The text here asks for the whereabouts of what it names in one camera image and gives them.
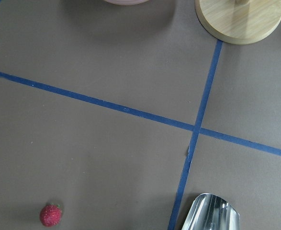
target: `red strawberry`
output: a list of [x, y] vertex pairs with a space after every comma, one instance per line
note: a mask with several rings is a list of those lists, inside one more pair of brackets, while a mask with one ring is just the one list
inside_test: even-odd
[[62, 210], [55, 205], [47, 205], [40, 211], [40, 221], [46, 227], [52, 227], [59, 223]]

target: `round wooden base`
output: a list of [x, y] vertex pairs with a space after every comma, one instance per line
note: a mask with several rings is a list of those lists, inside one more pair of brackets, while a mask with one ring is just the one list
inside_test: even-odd
[[264, 39], [281, 21], [281, 0], [195, 0], [195, 8], [211, 35], [238, 45]]

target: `silver scoop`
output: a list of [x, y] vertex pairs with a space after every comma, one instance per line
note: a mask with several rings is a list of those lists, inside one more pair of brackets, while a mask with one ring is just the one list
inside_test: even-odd
[[239, 230], [239, 213], [222, 198], [204, 193], [190, 208], [182, 230]]

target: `wooden base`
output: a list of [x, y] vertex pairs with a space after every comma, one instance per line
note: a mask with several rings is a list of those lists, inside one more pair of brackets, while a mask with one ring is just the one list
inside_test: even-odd
[[238, 45], [264, 39], [281, 21], [281, 0], [195, 0], [195, 8], [211, 35]]

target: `pink bowl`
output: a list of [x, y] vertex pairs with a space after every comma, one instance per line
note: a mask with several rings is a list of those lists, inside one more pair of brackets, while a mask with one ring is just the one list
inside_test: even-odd
[[117, 5], [136, 5], [148, 0], [104, 0]]

